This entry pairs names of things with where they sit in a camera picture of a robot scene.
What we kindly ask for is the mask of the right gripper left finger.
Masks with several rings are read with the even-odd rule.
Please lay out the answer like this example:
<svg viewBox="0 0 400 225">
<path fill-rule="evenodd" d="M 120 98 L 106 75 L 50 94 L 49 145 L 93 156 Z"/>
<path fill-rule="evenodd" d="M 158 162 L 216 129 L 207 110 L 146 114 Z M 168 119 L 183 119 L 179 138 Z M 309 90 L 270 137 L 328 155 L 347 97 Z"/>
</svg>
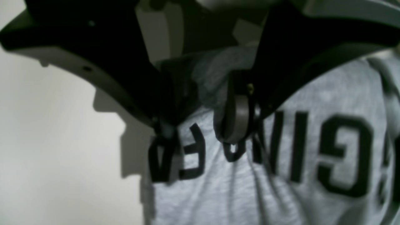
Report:
<svg viewBox="0 0 400 225">
<path fill-rule="evenodd" d="M 54 65 L 103 90 L 126 111 L 174 139 L 184 113 L 168 73 L 150 62 L 135 8 L 137 0 L 26 0 L 1 30 L 8 53 Z"/>
</svg>

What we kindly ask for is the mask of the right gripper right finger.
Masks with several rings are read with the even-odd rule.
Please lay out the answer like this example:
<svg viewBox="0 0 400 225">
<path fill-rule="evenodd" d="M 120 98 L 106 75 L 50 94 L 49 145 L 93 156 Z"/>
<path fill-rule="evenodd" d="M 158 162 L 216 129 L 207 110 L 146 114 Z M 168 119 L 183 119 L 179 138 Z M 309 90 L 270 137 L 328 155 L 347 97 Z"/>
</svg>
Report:
<svg viewBox="0 0 400 225">
<path fill-rule="evenodd" d="M 225 143 L 253 136 L 304 85 L 399 44 L 398 0 L 282 0 L 270 8 L 250 70 L 228 77 Z"/>
</svg>

